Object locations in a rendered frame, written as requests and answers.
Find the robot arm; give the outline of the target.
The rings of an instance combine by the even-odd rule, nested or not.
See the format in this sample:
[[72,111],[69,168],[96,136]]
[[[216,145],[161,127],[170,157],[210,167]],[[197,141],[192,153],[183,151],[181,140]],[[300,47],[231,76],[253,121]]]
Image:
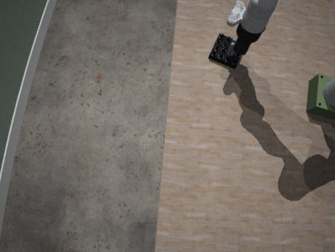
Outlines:
[[[247,6],[247,13],[250,18],[265,22],[269,20],[276,8],[278,0],[250,0]],[[323,87],[325,101],[335,107],[335,79]]]

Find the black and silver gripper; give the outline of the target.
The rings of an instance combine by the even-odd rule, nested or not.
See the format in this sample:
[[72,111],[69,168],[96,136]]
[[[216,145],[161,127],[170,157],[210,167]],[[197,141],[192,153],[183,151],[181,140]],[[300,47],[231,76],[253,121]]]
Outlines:
[[227,25],[235,26],[237,24],[239,24],[236,29],[238,39],[233,38],[227,52],[227,54],[231,56],[234,51],[241,55],[245,55],[251,43],[256,42],[261,33],[264,32],[268,20],[265,22],[258,22],[250,18],[247,13],[247,8],[245,9],[244,7],[244,3],[237,1],[228,16]]

